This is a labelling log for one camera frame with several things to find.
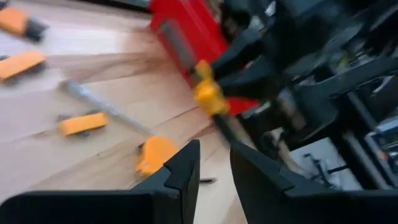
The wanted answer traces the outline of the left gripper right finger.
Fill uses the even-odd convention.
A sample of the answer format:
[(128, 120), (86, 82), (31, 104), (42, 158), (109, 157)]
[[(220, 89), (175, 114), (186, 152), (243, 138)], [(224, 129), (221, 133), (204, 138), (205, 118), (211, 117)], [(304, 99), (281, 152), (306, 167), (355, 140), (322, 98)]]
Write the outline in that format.
[(398, 190), (329, 189), (245, 144), (230, 163), (248, 224), (398, 224)]

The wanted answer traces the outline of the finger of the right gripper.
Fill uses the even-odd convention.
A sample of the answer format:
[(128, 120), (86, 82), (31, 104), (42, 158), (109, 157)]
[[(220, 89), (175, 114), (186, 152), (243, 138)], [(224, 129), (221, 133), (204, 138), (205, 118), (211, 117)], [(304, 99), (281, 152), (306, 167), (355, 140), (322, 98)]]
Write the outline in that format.
[(246, 29), (211, 67), (215, 78), (278, 78), (277, 50), (273, 38)]
[(254, 100), (272, 99), (285, 87), (283, 76), (266, 58), (259, 58), (248, 68), (233, 72), (217, 82), (224, 96)]

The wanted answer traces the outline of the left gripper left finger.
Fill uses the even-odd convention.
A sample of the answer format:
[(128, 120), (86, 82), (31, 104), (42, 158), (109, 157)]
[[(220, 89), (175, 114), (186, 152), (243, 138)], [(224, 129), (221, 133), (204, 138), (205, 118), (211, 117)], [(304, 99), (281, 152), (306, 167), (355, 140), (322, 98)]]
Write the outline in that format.
[(0, 224), (193, 224), (200, 142), (130, 190), (31, 191), (0, 204)]

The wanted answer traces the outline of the yellow-handled pliers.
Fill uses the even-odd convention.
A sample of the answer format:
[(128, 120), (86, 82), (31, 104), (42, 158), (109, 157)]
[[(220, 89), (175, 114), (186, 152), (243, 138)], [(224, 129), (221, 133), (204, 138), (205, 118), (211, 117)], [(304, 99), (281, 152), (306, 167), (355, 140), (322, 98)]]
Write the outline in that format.
[(194, 99), (212, 119), (231, 148), (235, 148), (240, 140), (228, 124), (229, 103), (213, 75), (213, 70), (206, 60), (199, 61), (192, 68)]

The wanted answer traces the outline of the orange screwdriver bit holder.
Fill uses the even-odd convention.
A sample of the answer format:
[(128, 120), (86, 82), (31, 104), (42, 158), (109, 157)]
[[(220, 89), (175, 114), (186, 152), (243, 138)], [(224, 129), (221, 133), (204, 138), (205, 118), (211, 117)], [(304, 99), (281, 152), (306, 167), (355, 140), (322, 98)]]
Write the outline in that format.
[(64, 136), (88, 136), (90, 131), (105, 127), (108, 117), (104, 112), (93, 110), (79, 116), (61, 114), (57, 121)]
[(46, 67), (46, 57), (37, 51), (0, 57), (0, 81), (6, 82), (23, 73), (41, 72)]

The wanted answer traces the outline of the white paper sheet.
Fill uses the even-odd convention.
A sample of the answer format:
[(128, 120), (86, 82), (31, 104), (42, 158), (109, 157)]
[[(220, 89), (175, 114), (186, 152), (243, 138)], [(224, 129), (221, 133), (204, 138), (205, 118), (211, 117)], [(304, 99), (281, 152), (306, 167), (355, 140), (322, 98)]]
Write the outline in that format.
[(305, 178), (335, 190), (361, 190), (362, 186), (328, 138), (290, 152), (290, 158)]

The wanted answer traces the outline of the red plastic bin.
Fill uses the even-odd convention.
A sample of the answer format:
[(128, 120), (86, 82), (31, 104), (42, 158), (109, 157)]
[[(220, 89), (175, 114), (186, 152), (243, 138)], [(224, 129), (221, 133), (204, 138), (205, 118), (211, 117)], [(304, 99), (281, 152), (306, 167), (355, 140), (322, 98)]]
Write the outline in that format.
[[(193, 92), (192, 68), (201, 60), (206, 60), (211, 66), (231, 44), (204, 0), (151, 0), (149, 8), (153, 13), (150, 28)], [(224, 97), (233, 115), (259, 105), (258, 100)]]

